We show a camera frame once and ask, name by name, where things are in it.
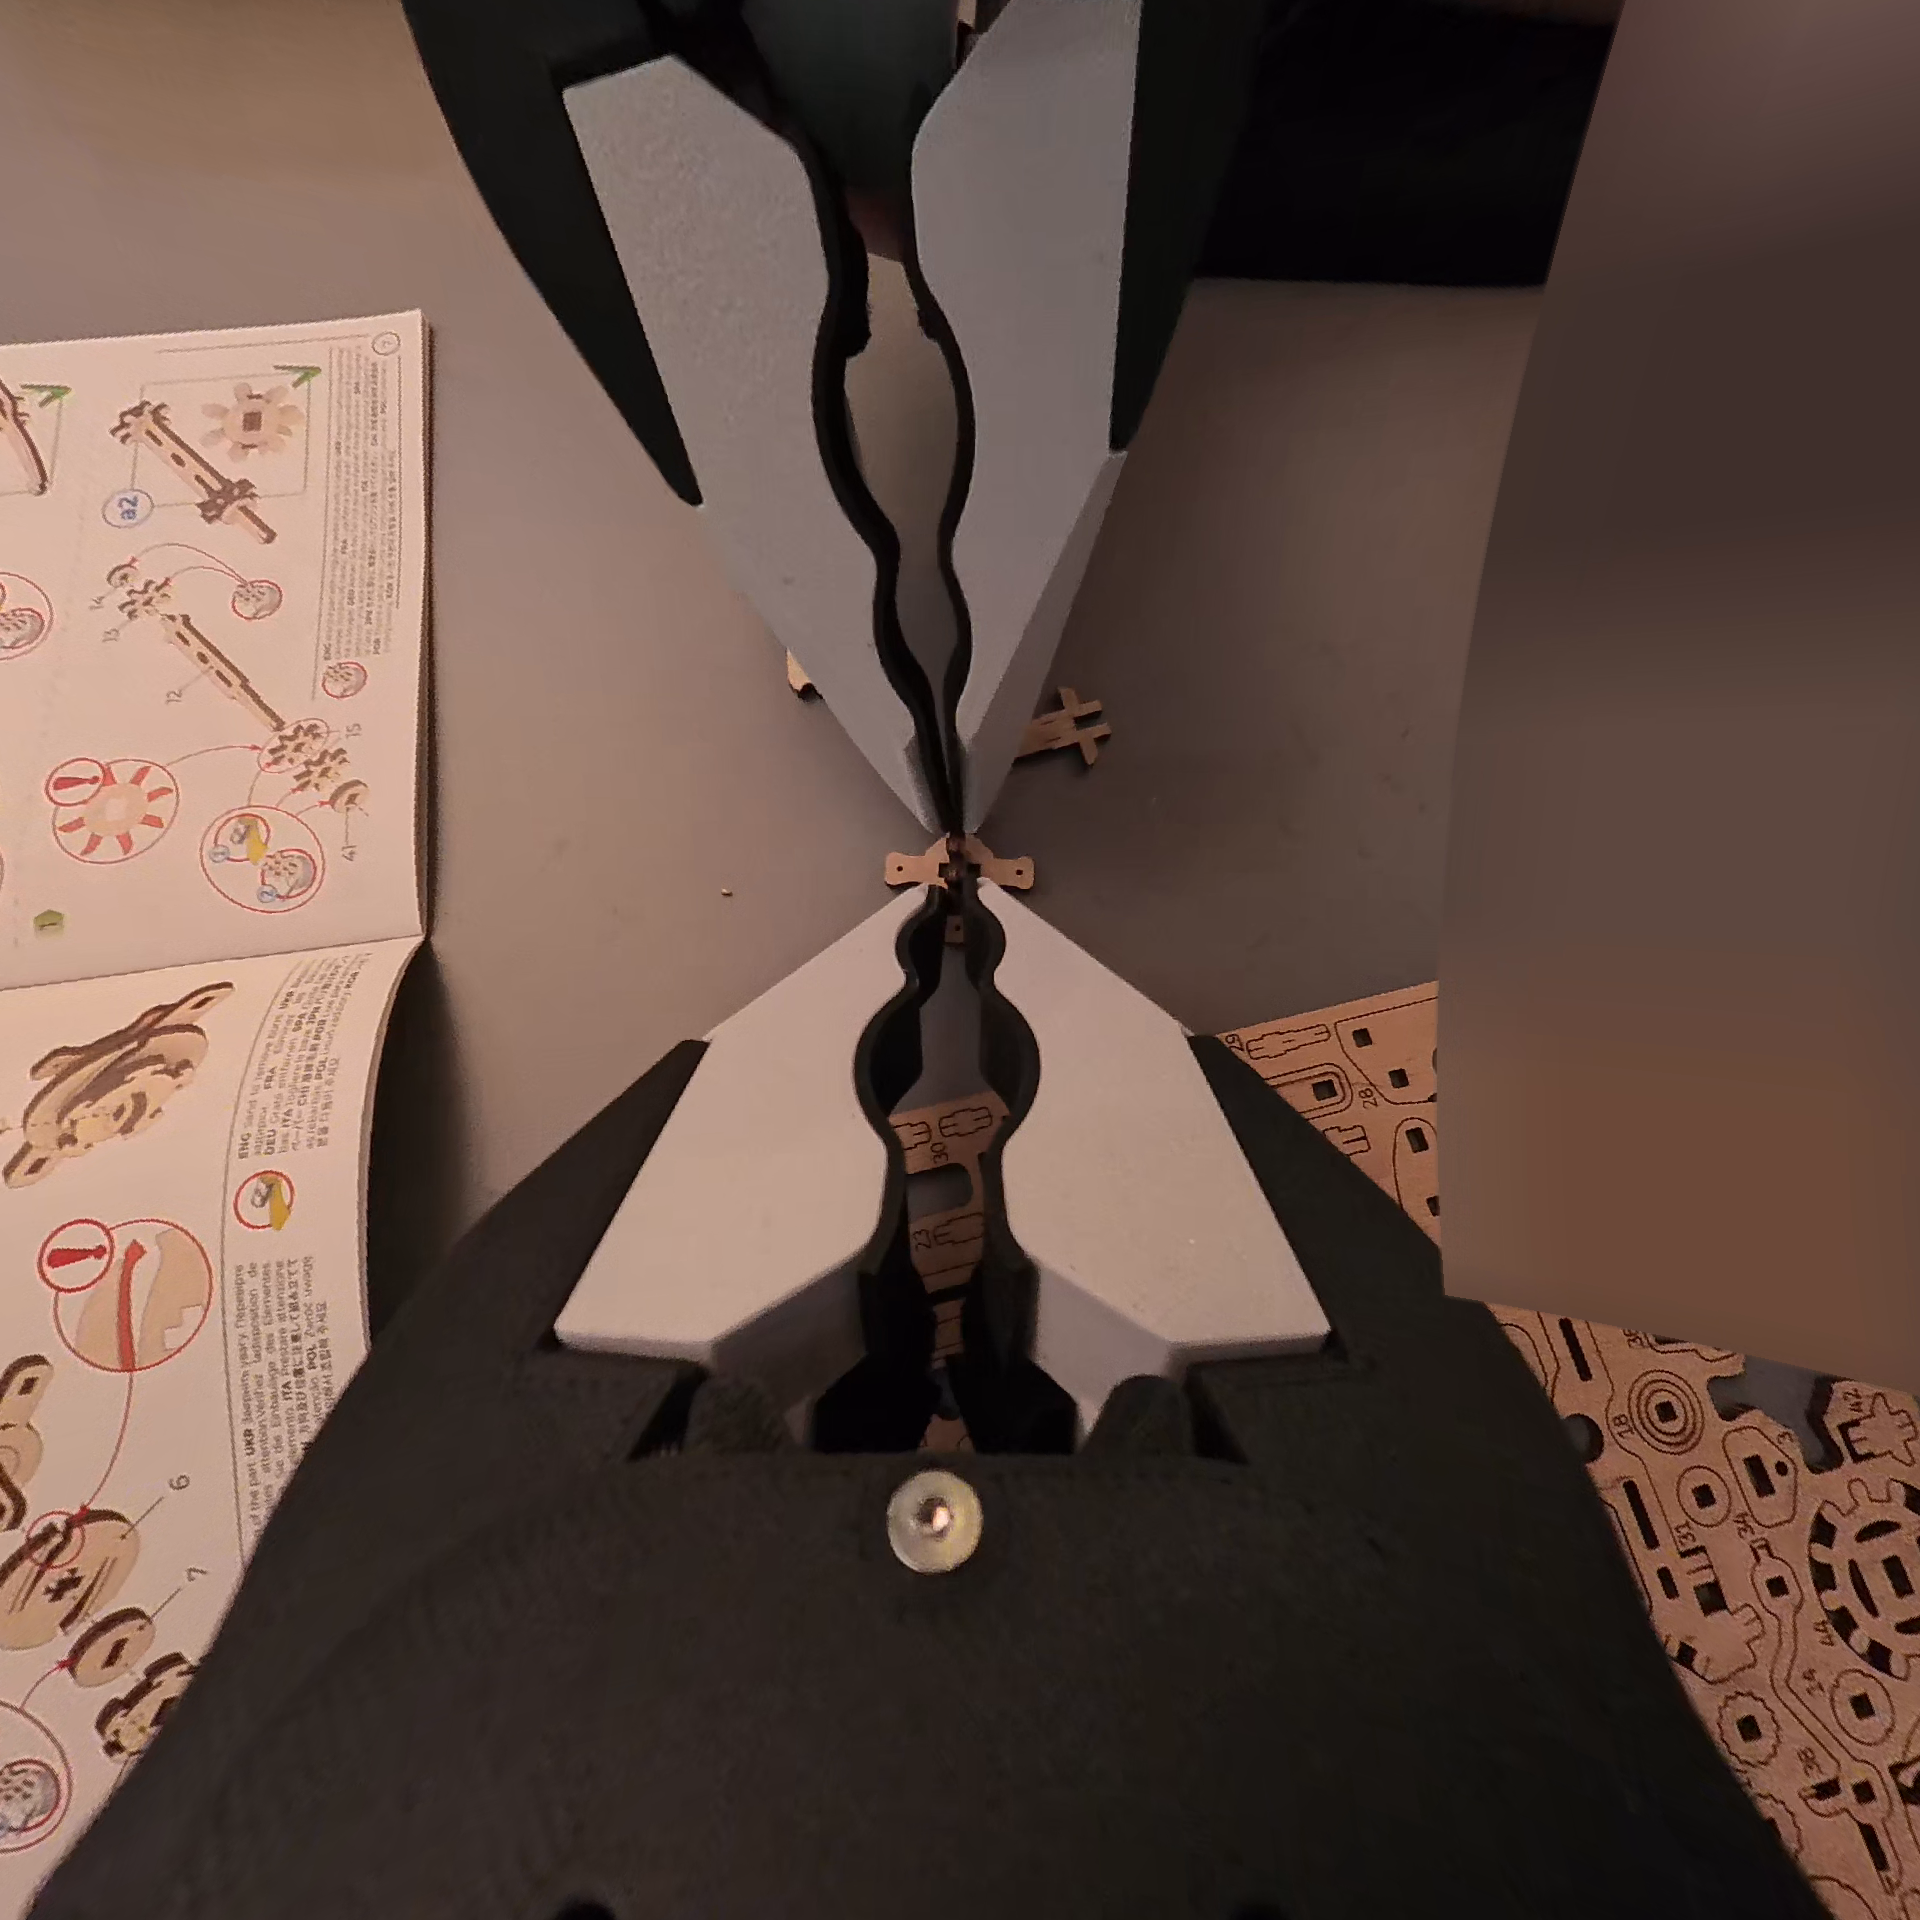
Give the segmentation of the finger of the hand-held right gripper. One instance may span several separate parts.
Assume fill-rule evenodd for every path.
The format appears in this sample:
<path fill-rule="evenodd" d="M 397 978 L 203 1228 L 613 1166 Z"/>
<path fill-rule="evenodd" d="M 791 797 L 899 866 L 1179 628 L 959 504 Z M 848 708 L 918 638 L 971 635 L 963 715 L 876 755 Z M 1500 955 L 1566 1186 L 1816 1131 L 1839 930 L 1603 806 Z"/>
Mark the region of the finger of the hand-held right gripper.
<path fill-rule="evenodd" d="M 726 574 L 925 830 L 944 823 L 896 622 L 899 543 L 846 436 L 848 277 L 803 156 L 675 58 L 564 91 Z"/>
<path fill-rule="evenodd" d="M 974 413 L 951 539 L 971 626 L 955 707 L 968 830 L 1012 766 L 1120 476 L 1133 98 L 1133 3 L 1012 3 L 914 144 L 918 262 Z"/>

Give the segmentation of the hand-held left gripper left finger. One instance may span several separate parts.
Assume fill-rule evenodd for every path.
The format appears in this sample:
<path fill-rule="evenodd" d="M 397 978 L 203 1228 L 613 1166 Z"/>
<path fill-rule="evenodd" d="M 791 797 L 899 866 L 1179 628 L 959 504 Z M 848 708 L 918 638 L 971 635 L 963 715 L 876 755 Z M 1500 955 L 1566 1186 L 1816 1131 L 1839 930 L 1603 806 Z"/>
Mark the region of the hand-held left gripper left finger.
<path fill-rule="evenodd" d="M 572 1350 L 693 1360 L 791 1412 L 862 1354 L 854 1259 L 882 1143 L 854 1085 L 862 1031 L 904 986 L 902 893 L 715 1027 L 563 1308 Z"/>

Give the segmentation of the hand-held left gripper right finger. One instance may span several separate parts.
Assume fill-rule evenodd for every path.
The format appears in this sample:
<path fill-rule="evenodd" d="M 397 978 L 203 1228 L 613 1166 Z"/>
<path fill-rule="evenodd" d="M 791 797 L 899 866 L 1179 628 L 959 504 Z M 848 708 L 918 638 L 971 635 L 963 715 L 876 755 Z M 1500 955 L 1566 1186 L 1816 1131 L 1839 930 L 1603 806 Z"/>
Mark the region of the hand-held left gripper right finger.
<path fill-rule="evenodd" d="M 1328 1314 L 1184 1028 L 990 879 L 965 926 L 1006 1106 L 965 1303 L 974 1447 L 1066 1448 L 1127 1379 L 1318 1354 Z"/>

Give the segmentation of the notched wooden bar part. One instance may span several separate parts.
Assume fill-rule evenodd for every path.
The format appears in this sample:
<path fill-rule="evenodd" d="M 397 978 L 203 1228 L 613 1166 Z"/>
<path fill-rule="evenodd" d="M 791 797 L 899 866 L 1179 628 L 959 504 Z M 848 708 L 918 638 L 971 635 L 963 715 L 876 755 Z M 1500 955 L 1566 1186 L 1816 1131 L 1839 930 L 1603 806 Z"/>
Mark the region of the notched wooden bar part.
<path fill-rule="evenodd" d="M 986 847 L 986 844 L 974 835 L 948 835 L 932 842 L 923 853 L 908 854 L 908 853 L 888 853 L 882 860 L 882 883 L 888 890 L 904 890 L 912 884 L 918 886 L 944 886 L 948 893 L 948 911 L 944 922 L 944 944 L 947 946 L 963 946 L 966 939 L 965 915 L 955 906 L 959 890 L 966 883 L 992 879 L 1000 890 L 1011 891 L 1030 891 L 1035 884 L 1037 871 L 1035 861 L 1029 854 L 1020 858 L 1000 858 Z"/>

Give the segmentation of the cross-shaped wooden part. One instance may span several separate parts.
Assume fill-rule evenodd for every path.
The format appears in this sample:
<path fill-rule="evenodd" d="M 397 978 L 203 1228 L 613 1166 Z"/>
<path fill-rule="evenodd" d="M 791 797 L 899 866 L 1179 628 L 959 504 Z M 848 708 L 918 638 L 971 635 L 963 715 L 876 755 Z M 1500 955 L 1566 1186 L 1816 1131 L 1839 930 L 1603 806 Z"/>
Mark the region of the cross-shaped wooden part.
<path fill-rule="evenodd" d="M 1050 752 L 1079 752 L 1080 760 L 1093 766 L 1100 742 L 1110 734 L 1100 699 L 1083 699 L 1074 688 L 1058 685 L 1053 707 L 1027 722 L 1014 757 L 1023 760 Z"/>

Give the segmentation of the laser-cut wooden parts sheet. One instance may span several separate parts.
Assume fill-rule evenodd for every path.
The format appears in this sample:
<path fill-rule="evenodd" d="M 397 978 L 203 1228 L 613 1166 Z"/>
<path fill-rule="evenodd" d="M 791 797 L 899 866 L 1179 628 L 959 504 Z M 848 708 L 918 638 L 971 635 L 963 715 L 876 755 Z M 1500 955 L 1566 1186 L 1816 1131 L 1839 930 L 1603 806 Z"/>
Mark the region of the laser-cut wooden parts sheet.
<path fill-rule="evenodd" d="M 1437 986 L 1223 1032 L 1437 1240 Z M 914 1092 L 892 1124 L 914 1263 L 957 1346 L 981 1243 L 990 1091 Z M 1914 1396 L 1794 1380 L 1790 1419 L 1732 1350 L 1495 1304 L 1568 1421 L 1667 1656 L 1834 1915 L 1917 1915 Z"/>

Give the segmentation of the illustrated instruction booklet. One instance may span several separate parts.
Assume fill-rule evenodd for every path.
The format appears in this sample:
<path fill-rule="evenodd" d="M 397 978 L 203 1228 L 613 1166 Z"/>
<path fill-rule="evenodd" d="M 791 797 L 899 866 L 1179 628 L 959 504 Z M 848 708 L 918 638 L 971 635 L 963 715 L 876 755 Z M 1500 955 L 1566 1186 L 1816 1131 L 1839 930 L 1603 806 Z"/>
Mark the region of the illustrated instruction booklet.
<path fill-rule="evenodd" d="M 368 1354 L 422 939 L 426 322 L 3 352 L 3 1891 Z"/>

